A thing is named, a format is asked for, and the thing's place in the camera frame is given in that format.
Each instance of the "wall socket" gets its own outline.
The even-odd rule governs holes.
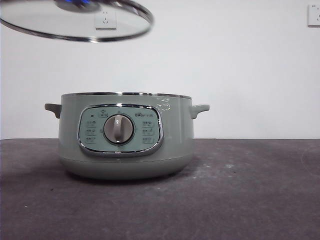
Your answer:
[[[308,7],[308,26],[320,28],[320,4],[311,4]]]
[[[115,10],[103,10],[94,15],[96,30],[117,30],[117,15]]]

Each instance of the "mint green cooker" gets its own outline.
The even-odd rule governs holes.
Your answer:
[[[84,92],[45,109],[59,119],[59,157],[68,171],[129,180],[183,169],[193,156],[193,119],[210,107],[184,95]]]

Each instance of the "table surface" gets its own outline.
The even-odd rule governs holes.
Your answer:
[[[320,140],[196,139],[184,170],[76,176],[57,139],[1,141],[2,240],[319,240]]]

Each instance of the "pot rim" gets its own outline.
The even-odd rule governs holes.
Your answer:
[[[90,96],[90,95],[116,95],[116,96],[155,96],[155,97],[174,97],[183,99],[192,99],[190,96],[168,94],[168,93],[152,93],[152,92],[75,92],[66,93],[62,97],[73,97],[73,96]]]

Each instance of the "chrome trim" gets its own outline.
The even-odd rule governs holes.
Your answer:
[[[150,23],[150,26],[144,31],[138,32],[133,35],[128,35],[128,36],[81,37],[81,36],[56,35],[56,34],[36,31],[36,30],[32,30],[32,29],[28,29],[28,28],[24,28],[24,27],[20,27],[20,26],[11,24],[10,22],[3,20],[2,18],[0,18],[0,23],[10,29],[16,30],[16,31],[24,33],[24,34],[34,35],[34,36],[48,38],[48,39],[62,39],[62,40],[75,41],[75,42],[91,42],[91,43],[113,42],[113,41],[121,41],[121,40],[126,40],[126,39],[137,38],[137,37],[140,37],[140,36],[146,34],[147,32],[149,32],[154,24],[154,16],[152,15],[152,13],[144,6],[138,4],[134,1],[131,1],[131,0],[115,0],[115,1],[95,0],[95,2],[103,3],[106,5],[111,5],[113,7],[117,7],[119,9],[123,9],[127,12],[138,15],[138,16],[142,17],[143,19],[145,19],[148,23]]]
[[[80,140],[80,124],[81,124],[81,119],[83,116],[83,113],[88,110],[88,109],[93,109],[93,108],[100,108],[100,107],[127,107],[127,108],[147,108],[147,109],[152,109],[155,111],[157,118],[158,118],[158,124],[159,124],[159,139],[158,141],[149,148],[143,149],[143,150],[138,150],[138,151],[99,151],[99,150],[94,150],[91,148],[86,147]],[[156,109],[153,106],[149,105],[140,105],[140,104],[128,104],[128,103],[112,103],[112,104],[98,104],[98,105],[90,105],[86,107],[84,110],[82,110],[80,114],[80,119],[78,123],[78,132],[77,132],[77,142],[80,146],[80,148],[86,153],[98,157],[110,157],[110,158],[123,158],[123,157],[140,157],[144,155],[150,155],[153,154],[156,150],[160,148],[164,141],[164,131],[162,127],[162,120],[161,120],[161,115],[158,109]]]
[[[176,95],[167,93],[152,93],[152,92],[77,92],[77,93],[66,93],[61,97],[74,97],[74,96],[88,96],[88,95],[117,95],[117,96],[155,96],[155,97],[174,97],[183,99],[192,99],[190,96],[186,95]]]

